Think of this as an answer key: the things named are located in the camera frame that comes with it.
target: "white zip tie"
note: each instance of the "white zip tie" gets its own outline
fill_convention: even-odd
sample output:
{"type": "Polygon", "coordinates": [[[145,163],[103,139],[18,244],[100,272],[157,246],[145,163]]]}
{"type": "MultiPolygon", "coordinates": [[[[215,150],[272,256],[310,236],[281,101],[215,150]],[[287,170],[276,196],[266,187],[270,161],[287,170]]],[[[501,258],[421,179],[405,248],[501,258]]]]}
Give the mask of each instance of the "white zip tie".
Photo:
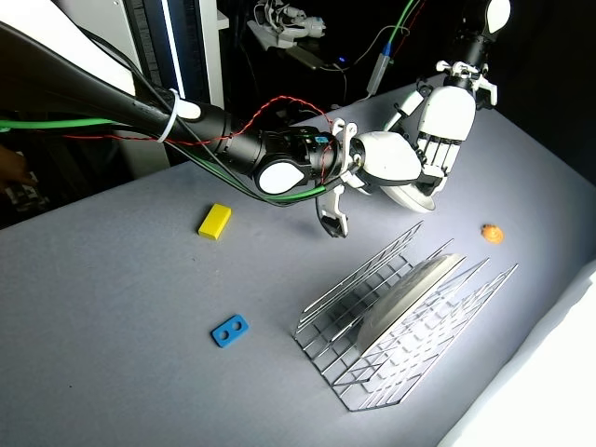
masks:
{"type": "Polygon", "coordinates": [[[171,115],[169,116],[168,124],[164,129],[164,132],[161,134],[161,137],[157,139],[157,142],[164,142],[171,131],[171,128],[174,126],[174,121],[176,121],[176,117],[178,117],[178,106],[180,105],[180,95],[175,88],[171,88],[171,91],[174,94],[174,106],[171,108],[171,115]]]}

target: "person's hand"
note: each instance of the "person's hand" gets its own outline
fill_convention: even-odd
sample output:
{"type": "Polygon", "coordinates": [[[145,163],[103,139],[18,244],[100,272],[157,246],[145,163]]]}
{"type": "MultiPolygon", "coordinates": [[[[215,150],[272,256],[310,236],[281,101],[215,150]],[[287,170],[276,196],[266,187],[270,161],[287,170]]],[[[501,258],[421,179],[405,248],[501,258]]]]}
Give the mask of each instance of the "person's hand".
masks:
{"type": "Polygon", "coordinates": [[[0,192],[4,192],[9,182],[28,184],[29,186],[36,185],[27,170],[25,157],[0,144],[0,192]]]}

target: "gray table surface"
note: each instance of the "gray table surface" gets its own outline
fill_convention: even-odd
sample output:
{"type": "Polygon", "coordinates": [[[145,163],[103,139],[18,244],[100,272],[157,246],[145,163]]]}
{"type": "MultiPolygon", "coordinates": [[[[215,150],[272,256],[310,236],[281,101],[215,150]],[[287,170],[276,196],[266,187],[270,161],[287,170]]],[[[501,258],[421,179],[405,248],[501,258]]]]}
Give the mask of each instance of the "gray table surface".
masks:
{"type": "MultiPolygon", "coordinates": [[[[335,115],[378,129],[405,90],[335,115]]],[[[431,446],[596,251],[596,188],[495,111],[477,115],[438,210],[349,192],[348,239],[312,203],[274,209],[186,163],[0,232],[2,446],[431,446]],[[211,203],[223,237],[196,235],[211,203]],[[401,405],[349,413],[291,339],[302,309],[425,220],[489,278],[520,268],[401,405]],[[492,246],[485,223],[506,240],[492,246]],[[226,349],[210,330],[251,325],[226,349]]]]}

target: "yellow sponge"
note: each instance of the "yellow sponge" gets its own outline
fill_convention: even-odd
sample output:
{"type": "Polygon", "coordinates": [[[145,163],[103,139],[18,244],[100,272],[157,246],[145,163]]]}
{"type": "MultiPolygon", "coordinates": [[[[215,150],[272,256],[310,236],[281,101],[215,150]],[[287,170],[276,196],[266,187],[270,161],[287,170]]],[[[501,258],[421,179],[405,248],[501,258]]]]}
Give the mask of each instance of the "yellow sponge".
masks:
{"type": "Polygon", "coordinates": [[[232,215],[232,209],[216,203],[198,229],[198,233],[209,239],[217,240],[232,215]]]}

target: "metal wire rack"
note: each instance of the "metal wire rack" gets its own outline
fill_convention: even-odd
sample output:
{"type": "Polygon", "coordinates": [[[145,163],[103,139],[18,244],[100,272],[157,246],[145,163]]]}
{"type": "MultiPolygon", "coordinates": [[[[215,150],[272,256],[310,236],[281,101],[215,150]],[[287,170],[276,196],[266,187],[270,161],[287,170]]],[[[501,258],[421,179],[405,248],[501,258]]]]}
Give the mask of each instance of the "metal wire rack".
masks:
{"type": "Polygon", "coordinates": [[[407,230],[318,298],[298,321],[294,340],[349,411],[402,402],[517,268],[462,297],[458,292],[489,259],[475,264],[442,284],[363,356],[356,344],[359,326],[374,303],[412,270],[403,252],[421,226],[407,230]]]}

